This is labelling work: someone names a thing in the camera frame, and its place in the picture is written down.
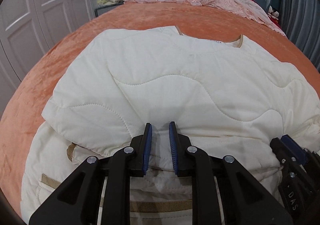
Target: white quilted jacket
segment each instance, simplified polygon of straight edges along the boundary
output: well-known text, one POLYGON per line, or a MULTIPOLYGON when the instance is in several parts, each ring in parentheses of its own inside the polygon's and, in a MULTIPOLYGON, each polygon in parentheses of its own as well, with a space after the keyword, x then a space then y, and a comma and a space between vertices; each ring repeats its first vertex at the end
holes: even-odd
MULTIPOLYGON (((191 182, 172 168, 169 122, 209 155, 233 155, 275 197, 280 165, 269 143, 289 134, 320 149, 315 90, 290 63, 279 62, 242 36, 221 43, 163 27, 110 29, 99 34, 60 79, 34 137, 22 182, 25 221, 89 155, 113 155, 153 127, 149 170, 131 181, 131 200, 191 199, 191 182), (66 149, 72 143, 72 162, 66 149)), ((191 210, 131 213, 132 224, 191 224, 191 210)))

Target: beige trim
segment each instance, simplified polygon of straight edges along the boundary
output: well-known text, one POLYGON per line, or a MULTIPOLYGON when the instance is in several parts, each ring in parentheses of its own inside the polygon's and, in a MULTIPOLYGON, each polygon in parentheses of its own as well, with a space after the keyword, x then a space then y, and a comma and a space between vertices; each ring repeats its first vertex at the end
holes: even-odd
POLYGON ((130 212, 169 213, 192 209, 192 200, 175 202, 130 202, 130 212))
POLYGON ((77 145, 72 143, 70 146, 68 146, 67 148, 67 156, 68 156, 68 159, 72 162, 72 155, 73 155, 73 151, 75 149, 77 145))
POLYGON ((231 41, 231 42, 236 42, 236 41, 239 41, 240 42, 238 43, 238 45, 236 46, 236 48, 240 48, 242 46, 242 43, 243 43, 243 35, 241 34, 237 39, 235 39, 234 41, 231 41))
MULTIPOLYGON (((61 184, 45 174, 41 176, 41 182, 45 185, 57 189, 61 184)), ((100 199, 100 207, 103 207, 104 197, 100 199)), ((192 209, 192 200, 174 202, 134 202, 130 201, 130 212, 134 213, 170 213, 192 209)))
POLYGON ((58 186, 61 184, 59 181, 52 179, 45 174, 41 175, 41 182, 44 183, 45 185, 48 185, 49 187, 53 189, 57 189, 58 186))
POLYGON ((179 26, 176 26, 176 28, 177 28, 177 30, 178 30, 178 32, 179 32, 179 34, 180 34, 180 35, 183 35, 183 33, 181 32, 181 30, 180 30, 179 26))
MULTIPOLYGON (((176 26, 176 28, 177 28, 177 30, 178 30, 180 35, 191 37, 189 35, 186 35, 186 34, 182 33, 178 26, 176 26)), ((240 42, 238 43, 238 45, 235 48, 240 48, 242 46, 242 43, 243 43, 243 35, 242 34, 236 40, 231 41, 231 42, 236 42, 236 41, 239 41, 239 40, 240 40, 240 42)))

